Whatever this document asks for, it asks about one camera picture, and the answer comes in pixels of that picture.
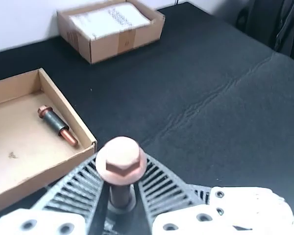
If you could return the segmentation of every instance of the cardboard box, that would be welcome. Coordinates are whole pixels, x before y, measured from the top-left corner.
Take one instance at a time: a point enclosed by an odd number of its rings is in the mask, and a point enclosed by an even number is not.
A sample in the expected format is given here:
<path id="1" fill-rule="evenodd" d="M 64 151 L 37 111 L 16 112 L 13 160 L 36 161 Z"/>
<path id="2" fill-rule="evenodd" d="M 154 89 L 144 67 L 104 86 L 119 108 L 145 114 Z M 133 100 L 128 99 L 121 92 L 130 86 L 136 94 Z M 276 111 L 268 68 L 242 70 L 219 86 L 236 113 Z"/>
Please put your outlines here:
<path id="1" fill-rule="evenodd" d="M 75 27 L 69 19 L 69 16 L 71 15 L 90 12 L 123 2 L 130 2 L 133 4 L 151 21 L 151 24 L 121 33 L 111 34 L 97 40 L 90 40 L 82 31 Z M 57 20 L 60 35 L 89 63 L 93 64 L 159 40 L 165 22 L 165 16 L 160 12 L 145 6 L 138 0 L 106 0 L 101 3 L 81 8 L 58 11 Z"/>
<path id="2" fill-rule="evenodd" d="M 49 105 L 78 139 L 74 148 L 38 117 Z M 0 80 L 0 210 L 70 172 L 97 141 L 43 69 Z"/>

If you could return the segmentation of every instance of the hex bolt head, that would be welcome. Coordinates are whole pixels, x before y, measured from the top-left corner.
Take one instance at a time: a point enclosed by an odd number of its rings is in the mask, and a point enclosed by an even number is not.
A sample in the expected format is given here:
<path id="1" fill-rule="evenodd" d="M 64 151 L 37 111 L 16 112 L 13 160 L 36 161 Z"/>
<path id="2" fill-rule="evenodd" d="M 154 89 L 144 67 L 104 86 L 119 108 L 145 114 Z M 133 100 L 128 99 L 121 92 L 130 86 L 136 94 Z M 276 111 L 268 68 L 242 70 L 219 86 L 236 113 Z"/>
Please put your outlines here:
<path id="1" fill-rule="evenodd" d="M 103 180 L 114 185 L 129 185 L 143 176 L 147 158 L 138 143 L 128 137 L 116 137 L 97 153 L 96 169 Z"/>
<path id="2" fill-rule="evenodd" d="M 49 106 L 47 106 L 47 105 L 42 105 L 42 106 L 40 106 L 39 108 L 38 108 L 38 116 L 40 117 L 40 118 L 43 118 L 44 117 L 44 115 L 45 115 L 45 113 L 46 112 L 48 112 L 48 111 L 52 111 L 52 108 L 51 107 L 49 107 Z"/>

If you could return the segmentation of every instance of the cardboard edge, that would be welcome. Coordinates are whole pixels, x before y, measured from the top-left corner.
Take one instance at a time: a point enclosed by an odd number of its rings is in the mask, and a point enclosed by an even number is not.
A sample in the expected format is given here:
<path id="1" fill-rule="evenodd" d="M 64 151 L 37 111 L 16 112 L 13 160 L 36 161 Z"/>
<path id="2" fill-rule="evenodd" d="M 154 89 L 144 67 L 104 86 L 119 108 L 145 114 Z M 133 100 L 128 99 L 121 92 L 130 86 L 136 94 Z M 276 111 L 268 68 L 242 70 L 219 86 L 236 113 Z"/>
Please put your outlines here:
<path id="1" fill-rule="evenodd" d="M 28 71 L 0 80 L 0 104 L 39 91 L 38 70 Z"/>
<path id="2" fill-rule="evenodd" d="M 80 55 L 91 62 L 90 38 L 79 30 L 68 18 L 57 11 L 57 24 L 61 37 L 68 42 Z"/>
<path id="3" fill-rule="evenodd" d="M 22 200 L 28 195 L 38 191 L 41 188 L 46 187 L 57 179 L 68 174 L 71 170 L 73 170 L 76 166 L 91 157 L 94 153 L 95 145 L 93 144 L 87 149 L 84 149 L 82 152 L 75 154 L 68 160 L 61 162 L 53 166 L 52 168 L 46 169 L 45 171 L 38 173 L 32 178 L 26 179 L 18 185 L 15 185 L 13 188 L 1 193 L 0 211 L 3 208 L 11 206 L 12 204 Z"/>
<path id="4" fill-rule="evenodd" d="M 77 114 L 77 112 L 64 97 L 61 91 L 57 88 L 43 68 L 39 69 L 39 76 L 42 84 L 42 90 L 53 101 L 74 133 L 77 135 L 80 141 L 82 141 L 81 144 L 84 145 L 83 147 L 89 147 L 94 144 L 95 148 L 97 148 L 97 140 L 94 135 L 91 133 L 86 124 L 83 122 L 83 120 L 80 118 L 80 116 Z"/>

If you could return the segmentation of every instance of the copper pin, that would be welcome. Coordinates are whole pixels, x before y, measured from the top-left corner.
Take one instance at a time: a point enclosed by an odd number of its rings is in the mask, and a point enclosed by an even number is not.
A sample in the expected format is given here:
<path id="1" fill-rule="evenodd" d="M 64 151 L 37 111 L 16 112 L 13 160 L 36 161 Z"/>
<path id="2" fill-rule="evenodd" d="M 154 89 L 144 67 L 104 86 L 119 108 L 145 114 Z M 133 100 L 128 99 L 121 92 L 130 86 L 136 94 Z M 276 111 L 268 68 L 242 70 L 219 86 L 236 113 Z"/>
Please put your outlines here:
<path id="1" fill-rule="evenodd" d="M 43 105 L 38 109 L 38 116 L 60 136 L 62 136 L 71 146 L 78 144 L 77 139 L 69 132 L 69 126 L 53 111 L 50 106 Z"/>
<path id="2" fill-rule="evenodd" d="M 60 134 L 70 145 L 76 146 L 78 144 L 77 139 L 75 139 L 74 136 L 67 129 L 61 130 Z"/>

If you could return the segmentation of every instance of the white wall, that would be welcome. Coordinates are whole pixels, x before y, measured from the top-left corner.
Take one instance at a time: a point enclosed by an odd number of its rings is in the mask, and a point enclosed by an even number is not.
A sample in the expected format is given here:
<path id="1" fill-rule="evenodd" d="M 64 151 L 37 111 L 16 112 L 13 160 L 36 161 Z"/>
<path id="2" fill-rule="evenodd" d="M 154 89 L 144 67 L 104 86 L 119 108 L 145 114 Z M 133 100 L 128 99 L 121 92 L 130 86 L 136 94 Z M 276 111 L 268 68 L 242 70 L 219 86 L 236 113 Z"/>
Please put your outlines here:
<path id="1" fill-rule="evenodd" d="M 0 51 L 42 41 L 58 34 L 55 12 L 102 0 L 0 0 Z M 153 8 L 173 5 L 175 0 L 141 0 Z M 201 9 L 223 17 L 236 18 L 248 0 L 192 0 Z"/>

